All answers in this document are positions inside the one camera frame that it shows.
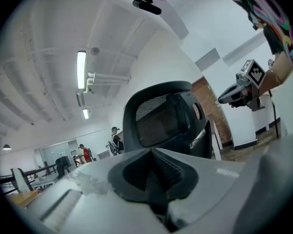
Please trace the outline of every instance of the black cable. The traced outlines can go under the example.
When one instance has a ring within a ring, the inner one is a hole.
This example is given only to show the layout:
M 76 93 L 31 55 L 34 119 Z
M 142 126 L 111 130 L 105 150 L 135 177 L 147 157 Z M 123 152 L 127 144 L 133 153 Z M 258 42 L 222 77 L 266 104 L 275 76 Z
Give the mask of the black cable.
M 272 98 L 272 93 L 271 93 L 270 90 L 268 90 L 268 93 L 269 93 L 270 97 Z M 278 132 L 277 119 L 276 119 L 276 115 L 275 115 L 274 103 L 272 103 L 272 107 L 273 107 L 273 116 L 274 116 L 274 124 L 275 124 L 275 133 L 277 134 L 277 138 L 279 138 L 279 132 Z

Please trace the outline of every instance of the black railing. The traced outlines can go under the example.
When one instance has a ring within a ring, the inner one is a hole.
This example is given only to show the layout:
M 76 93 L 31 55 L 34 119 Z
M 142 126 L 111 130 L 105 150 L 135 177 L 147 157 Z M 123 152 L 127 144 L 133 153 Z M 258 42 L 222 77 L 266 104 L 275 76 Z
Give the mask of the black railing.
M 32 183 L 35 181 L 34 175 L 36 175 L 39 172 L 46 171 L 46 174 L 43 175 L 42 177 L 48 176 L 52 172 L 56 172 L 57 169 L 55 168 L 55 166 L 56 166 L 56 164 L 51 165 L 51 166 L 47 166 L 47 167 L 43 167 L 43 168 L 40 168 L 37 170 L 27 171 L 27 172 L 24 172 L 24 175 L 28 178 L 29 183 Z M 0 176 L 0 177 L 2 177 L 2 178 L 0 178 L 0 185 L 2 188 L 14 188 L 8 192 L 3 192 L 4 195 L 7 195 L 7 194 L 12 193 L 17 190 L 17 188 L 15 188 L 13 185 L 13 181 L 15 181 L 15 178 L 12 175 L 6 175 L 6 176 Z

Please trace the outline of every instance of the white table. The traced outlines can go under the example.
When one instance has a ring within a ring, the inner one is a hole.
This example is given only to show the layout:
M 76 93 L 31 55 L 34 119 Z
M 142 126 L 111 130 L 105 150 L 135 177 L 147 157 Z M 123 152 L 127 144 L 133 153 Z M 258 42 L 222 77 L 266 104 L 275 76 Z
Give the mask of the white table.
M 36 179 L 35 182 L 31 183 L 31 186 L 36 189 L 38 187 L 41 187 L 41 189 L 45 189 L 46 187 L 53 185 L 55 182 L 58 181 L 58 174 L 50 174 L 45 177 L 45 179 L 38 180 Z

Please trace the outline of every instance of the person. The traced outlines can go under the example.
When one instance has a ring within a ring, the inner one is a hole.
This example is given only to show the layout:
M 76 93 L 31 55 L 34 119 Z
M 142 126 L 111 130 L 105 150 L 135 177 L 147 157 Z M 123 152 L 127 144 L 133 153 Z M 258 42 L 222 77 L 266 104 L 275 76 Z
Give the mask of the person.
M 84 152 L 84 159 L 87 163 L 91 162 L 91 157 L 90 157 L 90 153 L 89 153 L 89 150 L 88 148 L 85 148 L 83 144 L 80 144 L 79 145 L 79 148 L 83 150 Z
M 276 59 L 266 72 L 259 95 L 281 85 L 293 70 L 293 0 L 233 0 L 251 18 L 262 25 L 264 35 Z M 237 101 L 232 107 L 239 106 Z
M 117 146 L 118 151 L 122 151 L 124 149 L 124 142 L 117 136 L 117 130 L 119 130 L 117 127 L 112 127 L 112 141 Z

